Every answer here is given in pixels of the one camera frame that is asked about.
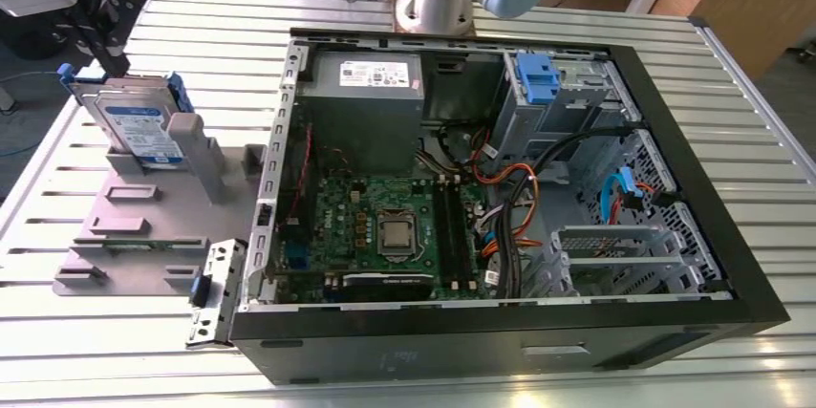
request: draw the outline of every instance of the power supply label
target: power supply label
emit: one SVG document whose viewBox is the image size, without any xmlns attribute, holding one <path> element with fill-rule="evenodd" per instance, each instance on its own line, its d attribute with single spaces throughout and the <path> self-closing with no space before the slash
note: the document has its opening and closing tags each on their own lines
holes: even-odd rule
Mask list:
<svg viewBox="0 0 816 408">
<path fill-rule="evenodd" d="M 158 109 L 145 107 L 105 107 L 113 128 L 139 160 L 159 167 L 181 162 L 178 144 L 161 126 L 163 116 Z"/>
<path fill-rule="evenodd" d="M 407 88 L 407 63 L 345 61 L 339 64 L 339 86 Z"/>
</svg>

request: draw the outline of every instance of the green circuit board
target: green circuit board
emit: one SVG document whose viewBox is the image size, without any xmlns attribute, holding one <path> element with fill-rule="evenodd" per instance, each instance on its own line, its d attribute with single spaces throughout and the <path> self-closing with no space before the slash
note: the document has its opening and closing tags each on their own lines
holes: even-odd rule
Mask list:
<svg viewBox="0 0 816 408">
<path fill-rule="evenodd" d="M 465 225 L 466 245 L 475 289 L 470 286 L 443 286 L 439 280 L 439 254 L 433 220 L 431 180 L 390 178 L 327 178 L 319 182 L 313 238 L 307 248 L 310 271 L 378 271 L 411 272 L 434 277 L 431 299 L 477 299 L 485 297 L 475 265 L 475 249 L 471 231 Z M 482 203 L 481 187 L 457 186 L 458 197 L 466 215 Z M 402 259 L 379 254 L 377 240 L 377 216 L 398 213 L 414 219 L 417 253 Z M 290 290 L 301 301 L 319 300 L 321 286 L 314 281 L 293 281 Z"/>
</svg>

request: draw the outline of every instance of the metal drive bracket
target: metal drive bracket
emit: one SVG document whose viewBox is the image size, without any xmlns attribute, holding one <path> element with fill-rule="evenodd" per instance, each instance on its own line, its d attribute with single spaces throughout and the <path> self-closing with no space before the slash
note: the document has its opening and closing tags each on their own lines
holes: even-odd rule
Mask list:
<svg viewBox="0 0 816 408">
<path fill-rule="evenodd" d="M 191 327 L 186 348 L 230 348 L 229 329 L 238 302 L 246 242 L 230 239 L 211 244 L 206 264 L 191 284 Z"/>
</svg>

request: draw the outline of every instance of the cpu socket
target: cpu socket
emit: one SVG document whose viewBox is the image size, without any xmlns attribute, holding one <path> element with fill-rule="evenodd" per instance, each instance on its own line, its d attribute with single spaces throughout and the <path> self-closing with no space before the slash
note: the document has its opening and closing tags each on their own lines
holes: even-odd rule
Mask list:
<svg viewBox="0 0 816 408">
<path fill-rule="evenodd" d="M 377 253 L 391 263 L 402 263 L 417 253 L 417 215 L 405 209 L 377 213 Z"/>
</svg>

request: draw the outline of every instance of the slotted aluminum surface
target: slotted aluminum surface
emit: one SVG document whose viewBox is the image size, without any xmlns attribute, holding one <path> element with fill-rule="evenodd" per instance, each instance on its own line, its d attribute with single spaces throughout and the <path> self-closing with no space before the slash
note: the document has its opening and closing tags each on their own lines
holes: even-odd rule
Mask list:
<svg viewBox="0 0 816 408">
<path fill-rule="evenodd" d="M 791 322 L 637 372 L 273 388 L 238 353 L 183 351 L 185 298 L 50 292 L 106 169 L 102 133 L 69 101 L 0 210 L 0 400 L 161 407 L 816 404 L 811 171 L 779 146 L 790 142 L 757 115 L 723 54 L 679 18 L 546 9 L 511 21 L 482 10 L 475 16 L 481 35 L 637 49 Z M 343 0 L 151 0 L 145 7 L 126 47 L 130 68 L 178 71 L 219 145 L 263 142 L 293 26 L 387 31 L 391 16 L 385 4 Z"/>
</svg>

